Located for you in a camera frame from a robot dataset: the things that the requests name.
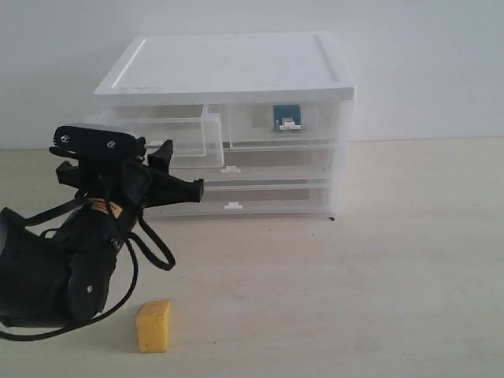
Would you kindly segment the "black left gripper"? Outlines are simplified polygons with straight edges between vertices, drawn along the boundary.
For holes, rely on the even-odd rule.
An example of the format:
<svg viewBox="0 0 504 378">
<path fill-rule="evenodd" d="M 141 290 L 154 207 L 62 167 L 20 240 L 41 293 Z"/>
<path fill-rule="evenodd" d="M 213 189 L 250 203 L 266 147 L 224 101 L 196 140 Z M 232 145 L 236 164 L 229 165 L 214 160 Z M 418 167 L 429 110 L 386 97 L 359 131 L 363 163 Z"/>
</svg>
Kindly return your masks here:
<svg viewBox="0 0 504 378">
<path fill-rule="evenodd" d="M 158 207 L 200 203 L 204 180 L 184 181 L 169 175 L 173 142 L 165 140 L 147 156 L 124 161 L 81 159 L 77 165 L 65 161 L 56 168 L 60 184 L 76 189 L 76 198 L 109 198 L 122 207 Z"/>
</svg>

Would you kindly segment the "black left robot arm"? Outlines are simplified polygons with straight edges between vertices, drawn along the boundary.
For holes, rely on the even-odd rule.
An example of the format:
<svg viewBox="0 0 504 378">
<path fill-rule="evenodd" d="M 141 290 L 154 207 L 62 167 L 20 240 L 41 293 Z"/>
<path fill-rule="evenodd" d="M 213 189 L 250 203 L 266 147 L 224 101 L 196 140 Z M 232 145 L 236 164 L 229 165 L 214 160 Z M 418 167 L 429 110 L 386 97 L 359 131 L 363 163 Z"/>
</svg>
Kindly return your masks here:
<svg viewBox="0 0 504 378">
<path fill-rule="evenodd" d="M 175 266 L 151 228 L 146 233 L 160 256 L 133 229 L 146 228 L 147 208 L 200 202 L 204 182 L 169 174 L 171 141 L 148 154 L 141 138 L 85 140 L 65 133 L 51 152 L 64 158 L 57 177 L 76 195 L 29 218 L 2 210 L 1 322 L 62 333 L 109 316 L 109 282 L 122 247 L 131 256 L 144 254 L 159 269 Z"/>
</svg>

